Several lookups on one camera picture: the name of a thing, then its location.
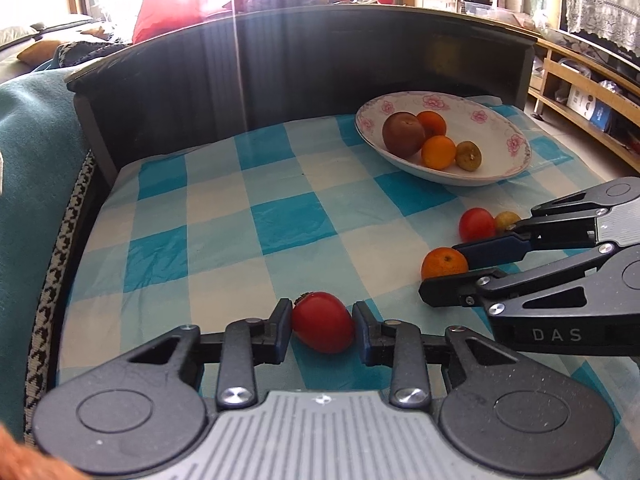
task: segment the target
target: pink flower pattern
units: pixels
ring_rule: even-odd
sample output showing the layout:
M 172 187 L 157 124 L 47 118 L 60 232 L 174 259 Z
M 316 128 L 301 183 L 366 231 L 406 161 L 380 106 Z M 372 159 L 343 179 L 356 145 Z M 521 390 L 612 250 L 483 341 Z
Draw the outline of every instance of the pink flower pattern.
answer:
M 396 109 L 394 108 L 394 104 L 392 102 L 383 101 L 380 110 L 382 110 L 382 113 L 385 115 L 391 115 Z
M 471 114 L 471 120 L 479 124 L 484 124 L 488 118 L 484 110 L 476 110 Z
M 520 146 L 524 144 L 524 139 L 518 134 L 513 134 L 507 139 L 507 149 L 511 156 L 516 156 L 520 151 Z
M 449 110 L 449 105 L 447 105 L 442 99 L 440 99 L 437 95 L 427 94 L 422 98 L 422 106 L 427 108 L 427 110 Z
M 373 129 L 373 121 L 368 117 L 363 117 L 360 120 L 360 124 L 365 129 L 365 131 L 370 132 Z

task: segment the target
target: teal blanket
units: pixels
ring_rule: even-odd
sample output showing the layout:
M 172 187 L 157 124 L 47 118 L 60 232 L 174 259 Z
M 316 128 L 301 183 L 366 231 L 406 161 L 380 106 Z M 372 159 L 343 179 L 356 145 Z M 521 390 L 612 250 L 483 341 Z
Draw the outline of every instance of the teal blanket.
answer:
M 73 70 L 30 73 L 0 85 L 0 421 L 20 439 L 34 314 L 88 150 L 63 82 Z

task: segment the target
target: tablecloth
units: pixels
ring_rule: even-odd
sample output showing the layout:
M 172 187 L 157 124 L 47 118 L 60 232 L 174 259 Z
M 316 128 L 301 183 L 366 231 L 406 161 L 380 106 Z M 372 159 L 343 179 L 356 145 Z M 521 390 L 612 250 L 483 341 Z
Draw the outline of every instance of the tablecloth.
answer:
M 517 108 L 492 105 L 532 147 L 527 171 L 485 187 L 447 187 L 399 171 L 364 144 L 353 116 L 293 121 L 123 168 L 101 209 L 76 275 L 58 379 L 75 377 L 175 326 L 222 332 L 268 317 L 278 298 L 312 290 L 346 305 L 365 300 L 379 319 L 423 333 L 465 325 L 490 335 L 484 312 L 434 309 L 418 296 L 429 250 L 459 242 L 473 206 L 522 217 L 538 203 L 599 183 L 572 152 Z M 571 251 L 531 253 L 509 272 Z M 601 472 L 640 476 L 640 374 L 629 358 L 534 358 L 599 391 L 616 433 Z M 436 396 L 446 391 L 429 366 Z M 202 394 L 212 396 L 217 365 Z M 256 370 L 258 389 L 388 388 L 390 370 L 364 367 L 356 351 L 327 356 L 292 338 L 286 360 Z

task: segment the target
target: bowl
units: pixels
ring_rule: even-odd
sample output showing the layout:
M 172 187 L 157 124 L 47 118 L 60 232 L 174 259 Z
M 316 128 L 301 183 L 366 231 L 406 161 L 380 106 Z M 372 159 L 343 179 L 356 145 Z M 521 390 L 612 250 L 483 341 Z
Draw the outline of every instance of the bowl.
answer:
M 420 152 L 408 160 L 392 155 L 382 140 L 382 125 L 395 112 L 417 115 L 424 110 L 439 113 L 447 122 L 447 137 L 456 144 L 474 142 L 482 153 L 482 164 L 465 171 L 453 163 L 438 171 L 425 168 Z M 513 123 L 474 101 L 438 92 L 396 92 L 376 97 L 356 113 L 356 129 L 362 139 L 400 170 L 425 180 L 449 186 L 487 186 L 511 178 L 527 169 L 531 148 Z

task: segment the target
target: bowl rim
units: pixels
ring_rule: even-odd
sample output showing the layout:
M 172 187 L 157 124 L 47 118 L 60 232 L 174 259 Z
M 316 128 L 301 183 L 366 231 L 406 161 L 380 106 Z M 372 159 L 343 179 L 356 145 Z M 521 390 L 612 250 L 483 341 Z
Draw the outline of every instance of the bowl rim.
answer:
M 402 158 L 400 156 L 396 156 L 393 153 L 390 153 L 387 150 L 385 150 L 383 148 L 380 148 L 379 146 L 377 146 L 373 142 L 371 142 L 369 139 L 367 139 L 365 134 L 361 131 L 360 126 L 358 125 L 358 118 L 362 116 L 363 108 L 369 107 L 369 105 L 371 105 L 373 102 L 378 101 L 378 100 L 383 99 L 383 98 L 388 97 L 388 96 L 397 96 L 399 94 L 402 94 L 402 95 L 425 95 L 425 94 L 429 94 L 429 95 L 445 96 L 447 98 L 453 98 L 455 100 L 466 101 L 466 102 L 468 102 L 470 104 L 473 104 L 475 106 L 480 107 L 483 110 L 486 110 L 486 113 L 489 113 L 494 117 L 497 117 L 498 120 L 500 120 L 501 122 L 504 122 L 508 127 L 510 127 L 514 131 L 514 133 L 520 134 L 522 136 L 522 138 L 525 141 L 525 150 L 526 150 L 524 162 L 522 163 L 522 165 L 517 167 L 516 170 L 510 171 L 508 173 L 496 174 L 494 176 L 473 176 L 472 174 L 464 175 L 464 174 L 451 173 L 449 171 L 432 170 L 431 168 L 427 168 L 425 166 L 420 166 L 420 165 L 415 164 L 413 162 L 409 162 L 405 158 Z M 369 101 L 364 103 L 360 108 L 358 108 L 358 111 L 356 112 L 356 115 L 355 115 L 355 117 L 353 119 L 353 122 L 354 122 L 354 124 L 356 126 L 356 131 L 358 132 L 359 136 L 362 138 L 362 140 L 364 140 L 374 150 L 376 150 L 377 152 L 379 152 L 381 154 L 384 153 L 385 155 L 383 155 L 383 156 L 388 156 L 389 158 L 392 158 L 393 160 L 398 161 L 403 166 L 409 166 L 409 167 L 414 168 L 416 170 L 423 171 L 424 173 L 427 173 L 427 174 L 434 174 L 434 175 L 437 175 L 437 176 L 446 176 L 446 177 L 451 177 L 451 178 L 455 178 L 455 179 L 459 179 L 459 180 L 469 180 L 469 181 L 474 181 L 474 182 L 497 182 L 499 180 L 504 180 L 506 178 L 512 178 L 512 177 L 522 173 L 523 171 L 525 171 L 529 167 L 530 162 L 531 162 L 532 154 L 531 154 L 531 146 L 530 146 L 530 143 L 529 143 L 529 139 L 527 139 L 527 136 L 515 124 L 513 124 L 506 117 L 500 115 L 495 110 L 491 110 L 491 108 L 489 108 L 487 106 L 484 106 L 483 104 L 480 104 L 480 103 L 478 103 L 476 101 L 472 101 L 471 99 L 466 99 L 464 97 L 460 97 L 460 96 L 457 96 L 457 95 L 445 94 L 443 92 L 432 92 L 432 91 L 428 91 L 428 90 L 409 90 L 409 91 L 403 91 L 403 92 L 391 92 L 389 94 L 384 94 L 384 95 L 375 97 L 373 99 L 370 99 Z

